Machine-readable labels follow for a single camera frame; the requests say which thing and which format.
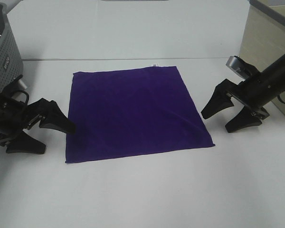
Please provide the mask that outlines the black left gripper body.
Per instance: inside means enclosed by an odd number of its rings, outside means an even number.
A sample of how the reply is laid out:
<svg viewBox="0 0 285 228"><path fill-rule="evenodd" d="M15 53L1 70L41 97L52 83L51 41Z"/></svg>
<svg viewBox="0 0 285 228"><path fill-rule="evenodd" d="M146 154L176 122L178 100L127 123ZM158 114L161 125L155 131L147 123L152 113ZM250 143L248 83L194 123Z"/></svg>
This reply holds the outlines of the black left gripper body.
<svg viewBox="0 0 285 228"><path fill-rule="evenodd" d="M24 90L16 89L17 77L5 86L0 93L0 145L8 145L25 129L29 130L40 122L40 100L28 104L29 94Z"/></svg>

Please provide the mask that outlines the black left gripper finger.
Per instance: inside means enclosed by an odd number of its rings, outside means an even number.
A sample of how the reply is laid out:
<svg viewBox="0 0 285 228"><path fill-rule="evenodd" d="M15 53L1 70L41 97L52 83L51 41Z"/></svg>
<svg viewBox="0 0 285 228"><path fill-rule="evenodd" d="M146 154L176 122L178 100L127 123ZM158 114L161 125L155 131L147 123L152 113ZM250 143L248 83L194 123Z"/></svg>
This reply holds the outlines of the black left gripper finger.
<svg viewBox="0 0 285 228"><path fill-rule="evenodd" d="M63 133L75 133L76 125L63 114L55 101L41 98L39 110L42 116L39 123L40 128L53 129Z"/></svg>
<svg viewBox="0 0 285 228"><path fill-rule="evenodd" d="M25 132L21 132L7 145L6 153L44 154L46 145Z"/></svg>

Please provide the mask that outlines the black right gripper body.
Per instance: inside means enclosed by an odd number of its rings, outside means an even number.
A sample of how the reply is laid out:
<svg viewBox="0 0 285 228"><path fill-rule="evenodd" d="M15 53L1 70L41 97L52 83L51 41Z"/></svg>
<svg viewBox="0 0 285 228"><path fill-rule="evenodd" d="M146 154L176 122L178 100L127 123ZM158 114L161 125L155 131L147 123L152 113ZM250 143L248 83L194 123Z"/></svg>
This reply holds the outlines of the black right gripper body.
<svg viewBox="0 0 285 228"><path fill-rule="evenodd" d="M226 95L243 104L243 109L233 118L234 120L264 120L269 116L264 108L270 101L270 83L266 74L258 72L239 84L227 79L225 82Z"/></svg>

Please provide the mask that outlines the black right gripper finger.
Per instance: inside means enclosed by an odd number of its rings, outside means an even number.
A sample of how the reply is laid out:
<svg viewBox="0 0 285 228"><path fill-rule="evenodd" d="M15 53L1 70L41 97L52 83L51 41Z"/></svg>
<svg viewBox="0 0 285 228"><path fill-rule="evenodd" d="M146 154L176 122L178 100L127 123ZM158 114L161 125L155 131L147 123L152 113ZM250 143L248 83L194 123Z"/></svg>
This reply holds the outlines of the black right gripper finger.
<svg viewBox="0 0 285 228"><path fill-rule="evenodd" d="M231 97L228 95L229 89L231 89L233 86L234 83L225 79L215 87L209 102L201 111L204 119L209 119L216 113L234 106L231 101Z"/></svg>
<svg viewBox="0 0 285 228"><path fill-rule="evenodd" d="M233 133L244 128L260 126L262 124L259 117L260 110L260 108L244 106L242 110L225 125L227 132Z"/></svg>

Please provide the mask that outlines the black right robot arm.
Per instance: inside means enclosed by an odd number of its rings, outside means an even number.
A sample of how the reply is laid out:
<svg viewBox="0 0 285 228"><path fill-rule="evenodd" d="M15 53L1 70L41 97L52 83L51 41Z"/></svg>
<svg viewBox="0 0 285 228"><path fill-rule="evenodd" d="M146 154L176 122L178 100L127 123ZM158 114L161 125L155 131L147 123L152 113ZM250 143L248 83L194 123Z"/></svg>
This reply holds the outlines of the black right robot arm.
<svg viewBox="0 0 285 228"><path fill-rule="evenodd" d="M226 65L244 81L235 84L225 79L218 84L201 111L202 117L208 119L226 108L233 107L231 99L235 98L244 107L225 125L227 132L260 126L269 116L264 105L285 92L285 54L263 71L238 56L231 56Z"/></svg>

